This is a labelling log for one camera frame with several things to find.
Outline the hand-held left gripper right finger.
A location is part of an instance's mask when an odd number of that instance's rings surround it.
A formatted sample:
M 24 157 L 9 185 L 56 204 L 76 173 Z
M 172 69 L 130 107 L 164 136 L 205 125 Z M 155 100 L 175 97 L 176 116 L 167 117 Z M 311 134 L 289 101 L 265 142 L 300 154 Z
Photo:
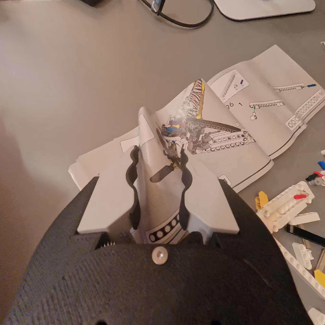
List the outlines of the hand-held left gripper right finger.
M 203 242 L 213 233 L 237 234 L 239 226 L 218 177 L 184 149 L 180 161 L 184 185 L 179 207 L 181 228 L 199 232 Z

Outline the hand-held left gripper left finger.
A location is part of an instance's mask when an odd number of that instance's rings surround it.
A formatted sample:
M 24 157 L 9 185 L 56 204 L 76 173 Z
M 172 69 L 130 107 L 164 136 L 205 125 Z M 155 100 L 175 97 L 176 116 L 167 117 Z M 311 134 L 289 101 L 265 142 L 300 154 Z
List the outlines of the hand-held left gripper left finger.
M 139 147 L 130 147 L 98 176 L 77 231 L 121 234 L 137 230 L 140 203 L 135 187 Z

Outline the lego instruction booklet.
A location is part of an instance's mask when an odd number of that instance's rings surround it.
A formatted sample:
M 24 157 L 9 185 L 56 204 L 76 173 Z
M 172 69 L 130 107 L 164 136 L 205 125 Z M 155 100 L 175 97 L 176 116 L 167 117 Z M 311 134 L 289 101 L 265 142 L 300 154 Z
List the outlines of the lego instruction booklet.
M 324 89 L 278 46 L 198 79 L 161 110 L 138 112 L 138 125 L 76 160 L 69 173 L 79 189 L 130 147 L 139 147 L 135 187 L 138 243 L 179 243 L 181 150 L 238 193 L 273 166 L 324 107 Z

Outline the white lego panel assembly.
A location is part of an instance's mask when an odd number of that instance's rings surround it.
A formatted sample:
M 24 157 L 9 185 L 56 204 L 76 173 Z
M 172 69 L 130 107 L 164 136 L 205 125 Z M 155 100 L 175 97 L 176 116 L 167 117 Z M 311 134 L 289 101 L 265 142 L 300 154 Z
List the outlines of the white lego panel assembly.
M 256 214 L 272 234 L 302 212 L 314 197 L 309 185 L 300 181 L 273 198 Z

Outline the black lego beam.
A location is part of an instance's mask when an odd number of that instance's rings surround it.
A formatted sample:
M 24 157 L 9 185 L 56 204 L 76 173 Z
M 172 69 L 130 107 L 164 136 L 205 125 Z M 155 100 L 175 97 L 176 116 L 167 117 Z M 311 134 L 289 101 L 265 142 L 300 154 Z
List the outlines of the black lego beam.
M 311 233 L 307 230 L 301 229 L 295 225 L 290 225 L 287 224 L 286 225 L 286 229 L 285 229 L 288 233 L 293 234 L 297 237 L 300 237 L 302 239 L 308 240 L 314 244 L 317 244 L 319 246 L 322 246 L 323 248 L 325 248 L 325 238 L 316 235 L 314 233 Z

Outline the pile of loose lego pieces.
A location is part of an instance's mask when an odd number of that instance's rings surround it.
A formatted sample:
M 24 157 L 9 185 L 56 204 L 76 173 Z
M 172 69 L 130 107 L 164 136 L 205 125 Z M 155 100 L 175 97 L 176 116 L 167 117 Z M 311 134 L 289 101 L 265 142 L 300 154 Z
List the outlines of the pile of loose lego pieces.
M 310 189 L 311 185 L 324 186 L 324 172 L 316 172 L 315 174 L 312 174 L 311 177 L 305 180 L 305 182 L 309 185 Z M 257 211 L 262 209 L 263 206 L 272 199 L 269 199 L 265 192 L 260 191 L 255 198 Z M 288 224 L 295 225 L 306 230 L 304 228 L 306 224 L 321 221 L 321 218 L 317 212 L 304 212 L 305 209 L 303 209 L 302 212 L 289 221 Z M 293 236 L 297 239 L 291 244 L 292 252 L 281 244 L 278 239 L 275 238 L 275 241 L 278 244 L 286 262 L 288 263 L 290 270 L 297 277 L 300 277 L 306 286 L 324 301 L 324 248 L 308 240 L 302 239 L 295 235 Z

